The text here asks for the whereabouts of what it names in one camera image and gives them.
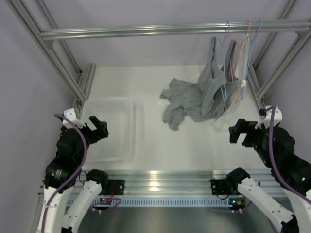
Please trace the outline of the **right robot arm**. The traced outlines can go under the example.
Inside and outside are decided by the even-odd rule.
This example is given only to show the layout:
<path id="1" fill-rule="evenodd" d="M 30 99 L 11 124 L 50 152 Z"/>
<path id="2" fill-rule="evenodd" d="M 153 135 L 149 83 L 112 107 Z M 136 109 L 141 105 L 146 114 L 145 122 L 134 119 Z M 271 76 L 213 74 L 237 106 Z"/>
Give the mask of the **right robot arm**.
<path id="1" fill-rule="evenodd" d="M 274 180 L 288 197 L 292 210 L 280 205 L 239 167 L 227 174 L 225 183 L 232 193 L 247 197 L 280 233 L 311 231 L 311 165 L 294 153 L 295 140 L 279 127 L 256 127 L 257 122 L 239 119 L 229 127 L 229 141 L 236 143 L 245 135 L 242 145 L 253 148 Z"/>

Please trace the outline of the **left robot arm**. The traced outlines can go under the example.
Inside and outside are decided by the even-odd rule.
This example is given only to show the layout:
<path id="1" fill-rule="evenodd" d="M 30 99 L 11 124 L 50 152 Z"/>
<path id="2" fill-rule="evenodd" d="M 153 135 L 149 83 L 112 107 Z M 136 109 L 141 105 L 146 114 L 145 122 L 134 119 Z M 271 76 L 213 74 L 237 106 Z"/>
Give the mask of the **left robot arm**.
<path id="1" fill-rule="evenodd" d="M 87 173 L 82 190 L 72 206 L 66 208 L 76 179 L 82 172 L 89 146 L 109 135 L 107 122 L 99 121 L 95 116 L 89 117 L 89 120 L 95 126 L 94 130 L 87 125 L 79 128 L 73 122 L 69 123 L 70 128 L 61 127 L 56 156 L 45 171 L 38 233 L 76 233 L 95 197 L 110 188 L 108 174 L 93 169 Z"/>

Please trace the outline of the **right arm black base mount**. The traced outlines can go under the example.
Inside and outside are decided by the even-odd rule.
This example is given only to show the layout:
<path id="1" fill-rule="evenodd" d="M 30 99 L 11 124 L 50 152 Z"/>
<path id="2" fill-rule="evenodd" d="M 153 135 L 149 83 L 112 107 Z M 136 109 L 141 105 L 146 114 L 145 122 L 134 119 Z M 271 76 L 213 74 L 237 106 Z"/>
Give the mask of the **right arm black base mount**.
<path id="1" fill-rule="evenodd" d="M 210 180 L 211 191 L 213 195 L 231 195 L 233 186 L 227 179 Z"/>

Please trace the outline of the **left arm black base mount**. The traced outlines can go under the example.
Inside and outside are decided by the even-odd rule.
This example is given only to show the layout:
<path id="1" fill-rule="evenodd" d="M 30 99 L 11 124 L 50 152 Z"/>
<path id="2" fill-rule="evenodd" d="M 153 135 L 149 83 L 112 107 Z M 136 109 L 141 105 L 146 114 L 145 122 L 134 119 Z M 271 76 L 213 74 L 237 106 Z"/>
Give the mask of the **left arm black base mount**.
<path id="1" fill-rule="evenodd" d="M 124 194 L 125 180 L 109 180 L 104 195 L 122 196 Z"/>

